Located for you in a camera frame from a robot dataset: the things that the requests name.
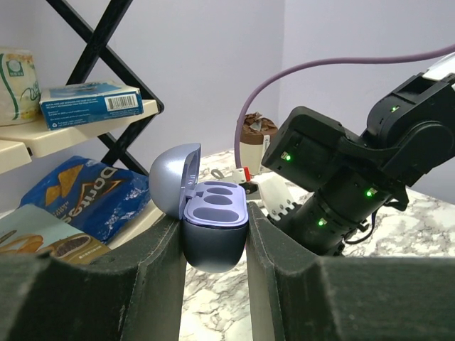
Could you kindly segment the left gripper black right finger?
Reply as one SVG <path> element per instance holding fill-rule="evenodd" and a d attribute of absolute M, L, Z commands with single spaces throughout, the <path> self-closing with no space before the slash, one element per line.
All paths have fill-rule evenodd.
<path fill-rule="evenodd" d="M 254 340 L 453 340 L 454 260 L 317 256 L 248 207 Z"/>

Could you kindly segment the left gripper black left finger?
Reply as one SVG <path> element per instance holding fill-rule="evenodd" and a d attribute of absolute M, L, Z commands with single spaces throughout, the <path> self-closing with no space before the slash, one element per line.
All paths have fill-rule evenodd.
<path fill-rule="evenodd" d="M 177 340 L 186 260 L 161 218 L 80 266 L 47 254 L 1 258 L 2 340 Z"/>

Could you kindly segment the purple earbud charging case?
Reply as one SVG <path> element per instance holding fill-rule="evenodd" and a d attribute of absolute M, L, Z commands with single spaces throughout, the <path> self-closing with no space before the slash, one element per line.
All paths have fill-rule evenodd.
<path fill-rule="evenodd" d="M 245 190 L 225 181 L 198 179 L 201 145 L 174 146 L 149 171 L 149 192 L 160 211 L 181 226 L 183 253 L 199 271 L 233 269 L 245 247 L 249 215 Z"/>

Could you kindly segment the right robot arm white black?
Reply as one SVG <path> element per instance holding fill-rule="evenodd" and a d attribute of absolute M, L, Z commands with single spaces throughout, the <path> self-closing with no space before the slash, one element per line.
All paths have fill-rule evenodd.
<path fill-rule="evenodd" d="M 454 56 L 378 101 L 365 131 L 308 107 L 294 108 L 262 165 L 311 193 L 274 221 L 318 255 L 338 255 L 358 231 L 373 233 L 381 207 L 404 211 L 406 189 L 454 157 Z"/>

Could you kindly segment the dark blue chips bag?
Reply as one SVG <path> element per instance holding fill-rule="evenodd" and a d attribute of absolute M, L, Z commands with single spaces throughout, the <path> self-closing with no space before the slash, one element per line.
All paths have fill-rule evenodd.
<path fill-rule="evenodd" d="M 19 205 L 44 209 L 106 244 L 150 199 L 147 176 L 73 156 L 34 185 Z"/>

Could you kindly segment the brown blue snack bag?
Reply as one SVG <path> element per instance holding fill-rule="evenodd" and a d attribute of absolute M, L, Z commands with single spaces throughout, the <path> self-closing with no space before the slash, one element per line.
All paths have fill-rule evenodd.
<path fill-rule="evenodd" d="M 1 254 L 40 254 L 70 264 L 89 264 L 110 248 L 34 205 L 1 218 Z"/>

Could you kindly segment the brown white cup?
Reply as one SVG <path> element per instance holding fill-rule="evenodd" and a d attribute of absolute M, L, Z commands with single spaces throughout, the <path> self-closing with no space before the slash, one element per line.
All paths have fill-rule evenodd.
<path fill-rule="evenodd" d="M 248 167 L 251 175 L 260 173 L 264 151 L 277 132 L 275 123 L 259 112 L 245 116 L 240 136 L 240 160 L 242 167 Z"/>

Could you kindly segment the blue razor box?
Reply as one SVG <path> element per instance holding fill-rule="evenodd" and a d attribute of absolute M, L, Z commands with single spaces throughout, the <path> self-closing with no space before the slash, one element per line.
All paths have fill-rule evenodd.
<path fill-rule="evenodd" d="M 50 130 L 144 113 L 140 89 L 113 81 L 44 89 L 39 104 Z"/>

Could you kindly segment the white cup on shelf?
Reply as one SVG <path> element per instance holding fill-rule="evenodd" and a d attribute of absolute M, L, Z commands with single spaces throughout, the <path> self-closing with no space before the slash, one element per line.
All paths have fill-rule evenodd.
<path fill-rule="evenodd" d="M 1 47 L 1 126 L 37 120 L 41 114 L 40 98 L 31 52 Z"/>

